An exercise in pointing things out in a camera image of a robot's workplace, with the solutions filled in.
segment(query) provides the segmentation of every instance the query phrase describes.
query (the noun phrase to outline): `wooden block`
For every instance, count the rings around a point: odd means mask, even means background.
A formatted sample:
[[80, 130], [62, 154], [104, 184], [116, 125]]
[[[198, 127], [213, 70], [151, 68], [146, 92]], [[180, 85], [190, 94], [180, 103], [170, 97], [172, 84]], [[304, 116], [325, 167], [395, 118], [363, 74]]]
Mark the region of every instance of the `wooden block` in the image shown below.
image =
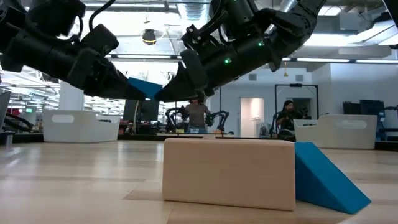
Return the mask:
[[295, 208], [294, 145], [245, 139], [166, 139], [164, 200]]

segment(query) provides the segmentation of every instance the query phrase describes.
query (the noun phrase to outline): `column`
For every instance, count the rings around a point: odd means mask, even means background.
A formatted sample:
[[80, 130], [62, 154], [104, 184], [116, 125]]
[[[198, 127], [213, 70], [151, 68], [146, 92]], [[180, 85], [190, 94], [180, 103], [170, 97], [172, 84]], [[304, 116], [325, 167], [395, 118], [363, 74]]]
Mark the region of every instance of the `column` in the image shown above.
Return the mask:
[[85, 95], [83, 90], [69, 85], [67, 82], [60, 81], [60, 102], [59, 110], [83, 110]]

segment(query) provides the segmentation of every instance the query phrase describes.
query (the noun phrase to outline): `doorway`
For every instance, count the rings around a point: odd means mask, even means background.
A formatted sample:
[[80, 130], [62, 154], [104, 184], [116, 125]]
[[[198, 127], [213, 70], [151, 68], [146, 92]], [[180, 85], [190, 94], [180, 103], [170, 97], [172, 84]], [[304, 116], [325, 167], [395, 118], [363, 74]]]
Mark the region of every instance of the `doorway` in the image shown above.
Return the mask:
[[240, 103], [240, 136], [246, 138], [257, 138], [259, 136], [260, 123], [264, 122], [264, 99], [241, 98]]

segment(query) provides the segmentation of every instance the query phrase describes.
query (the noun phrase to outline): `white plastic container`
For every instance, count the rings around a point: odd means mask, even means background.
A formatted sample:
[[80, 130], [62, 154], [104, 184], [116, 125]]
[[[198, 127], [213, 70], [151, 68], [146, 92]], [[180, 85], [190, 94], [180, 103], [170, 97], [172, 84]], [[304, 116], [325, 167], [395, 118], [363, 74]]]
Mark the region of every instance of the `white plastic container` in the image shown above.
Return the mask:
[[119, 116], [96, 117], [92, 111], [43, 110], [45, 142], [106, 142], [118, 140]]
[[319, 120], [294, 120], [296, 141], [328, 149], [374, 149], [377, 116], [323, 115]]

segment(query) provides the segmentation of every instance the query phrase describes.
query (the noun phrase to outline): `blue block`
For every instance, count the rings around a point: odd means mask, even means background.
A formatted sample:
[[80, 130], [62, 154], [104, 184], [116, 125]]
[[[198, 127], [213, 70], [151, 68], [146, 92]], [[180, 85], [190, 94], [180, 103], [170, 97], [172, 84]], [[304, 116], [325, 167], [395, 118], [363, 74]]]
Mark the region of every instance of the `blue block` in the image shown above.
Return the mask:
[[162, 89], [162, 85], [140, 80], [138, 78], [129, 78], [129, 84], [145, 93], [150, 99], [154, 99], [155, 94]]
[[297, 200], [348, 214], [371, 203], [313, 143], [294, 145]]

